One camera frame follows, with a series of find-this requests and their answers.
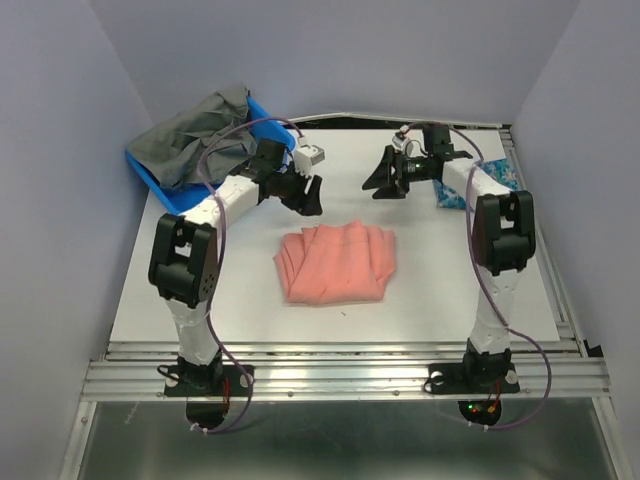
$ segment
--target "blue basket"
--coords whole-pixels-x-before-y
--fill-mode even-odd
[[[248,97],[247,101],[249,104],[249,116],[251,120],[270,116],[264,108],[256,103],[253,98]],[[250,127],[250,130],[256,141],[260,141],[261,138],[269,138],[286,144],[290,151],[293,151],[296,146],[295,139],[276,121],[271,120],[268,122],[258,123]],[[125,151],[125,157],[136,173],[140,175],[142,180],[144,180],[144,183],[149,185],[151,191],[160,199],[169,213],[179,215],[180,213],[195,207],[205,197],[207,197],[207,195],[209,195],[209,191],[204,185],[193,185],[192,187],[180,192],[161,188],[153,175],[151,175],[146,168],[133,158],[128,150]]]

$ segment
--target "folded pink cloth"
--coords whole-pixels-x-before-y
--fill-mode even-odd
[[[274,260],[290,303],[382,300],[396,268],[395,236],[359,220],[303,228],[284,236]]]

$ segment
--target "white table surface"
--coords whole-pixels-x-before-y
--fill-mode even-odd
[[[392,131],[305,133],[326,151],[326,160],[314,172],[324,178],[325,213],[303,218],[277,199],[269,199],[232,226],[213,307],[220,337],[241,343],[465,341],[475,320],[479,288],[470,265],[464,213],[436,208],[431,182],[413,183],[405,200],[373,200],[373,191],[361,190]],[[505,157],[497,131],[468,134],[487,160]],[[452,137],[456,149],[473,153],[464,140]],[[169,310],[147,280],[155,227],[163,213],[164,207],[150,193],[112,342],[177,341]],[[287,305],[273,262],[282,236],[303,226],[342,225],[356,218],[395,231],[397,270],[384,300],[324,307]],[[534,259],[516,292],[512,326],[541,341],[558,340],[549,298]]]

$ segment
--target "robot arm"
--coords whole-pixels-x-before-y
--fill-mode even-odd
[[[507,328],[520,272],[535,253],[533,198],[526,191],[511,191],[481,170],[474,172],[467,197],[474,161],[467,152],[454,151],[449,128],[424,128],[424,155],[417,157],[410,156],[414,141],[407,138],[408,131],[405,126],[395,134],[363,190],[376,189],[374,199],[402,199],[410,183],[439,180],[462,195],[475,209],[470,248],[479,276],[507,321],[502,323],[481,291],[463,361],[433,365],[440,375],[429,385],[430,393],[487,393],[496,382],[505,393],[517,392]]]
[[[216,192],[224,206],[224,228],[271,196],[300,215],[322,213],[322,178],[311,176],[311,167],[324,159],[324,151],[302,139],[288,166],[282,164],[286,146],[262,139],[256,154],[230,172]],[[163,215],[156,229],[149,281],[171,310],[180,345],[177,365],[163,374],[179,379],[182,385],[176,388],[181,391],[213,392],[222,379],[219,347],[207,325],[219,274],[220,214],[217,201],[209,196],[180,216]]]

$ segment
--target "metal floor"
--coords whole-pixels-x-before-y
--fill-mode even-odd
[[[539,400],[505,400],[502,422]],[[180,403],[101,403],[80,478],[616,478],[590,399],[555,399],[531,423],[482,433],[451,401],[253,405],[237,433],[190,432]]]

